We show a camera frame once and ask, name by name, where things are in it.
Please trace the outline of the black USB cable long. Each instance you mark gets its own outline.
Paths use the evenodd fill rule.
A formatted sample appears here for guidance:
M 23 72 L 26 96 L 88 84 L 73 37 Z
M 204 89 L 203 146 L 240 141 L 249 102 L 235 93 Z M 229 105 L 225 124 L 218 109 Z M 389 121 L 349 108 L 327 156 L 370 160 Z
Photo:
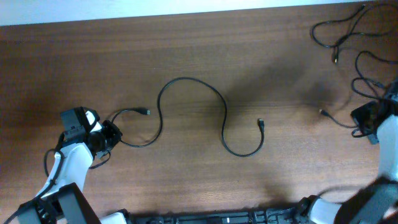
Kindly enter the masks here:
M 183 84 L 191 84 L 194 90 L 203 90 L 210 94 L 210 102 L 189 103 L 186 99 L 182 103 L 172 103 L 172 90 Z M 121 138 L 121 143 L 131 148 L 149 147 L 165 136 L 166 131 L 172 129 L 172 122 L 180 124 L 183 128 L 195 131 L 198 128 L 210 128 L 211 137 L 219 140 L 222 147 L 236 157 L 251 157 L 256 155 L 264 146 L 265 124 L 264 120 L 257 120 L 258 145 L 249 149 L 232 149 L 226 139 L 226 125 L 229 118 L 228 102 L 215 87 L 200 79 L 193 77 L 178 77 L 167 82 L 159 91 L 156 98 L 156 111 L 159 125 L 155 134 L 144 143 L 134 143 L 127 137 Z

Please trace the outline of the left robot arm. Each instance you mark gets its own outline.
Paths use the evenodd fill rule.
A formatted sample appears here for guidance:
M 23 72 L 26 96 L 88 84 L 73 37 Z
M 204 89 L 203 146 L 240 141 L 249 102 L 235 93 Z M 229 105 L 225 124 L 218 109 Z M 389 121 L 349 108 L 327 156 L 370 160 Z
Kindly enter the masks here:
M 6 220 L 10 223 L 129 223 L 125 210 L 99 218 L 82 191 L 87 172 L 95 169 L 96 157 L 109 156 L 121 141 L 122 132 L 109 120 L 100 121 L 95 110 L 77 107 L 60 114 L 64 132 L 51 150 L 55 161 L 46 170 L 46 183 L 37 195 Z

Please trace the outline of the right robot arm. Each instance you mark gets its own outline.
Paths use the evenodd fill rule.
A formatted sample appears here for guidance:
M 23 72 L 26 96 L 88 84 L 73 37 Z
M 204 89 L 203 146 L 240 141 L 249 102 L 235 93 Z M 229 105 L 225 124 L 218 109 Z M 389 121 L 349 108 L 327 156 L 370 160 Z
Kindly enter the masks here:
M 319 195 L 304 197 L 294 218 L 307 223 L 397 223 L 397 80 L 381 96 L 351 112 L 355 138 L 369 138 L 378 147 L 373 178 L 342 202 Z

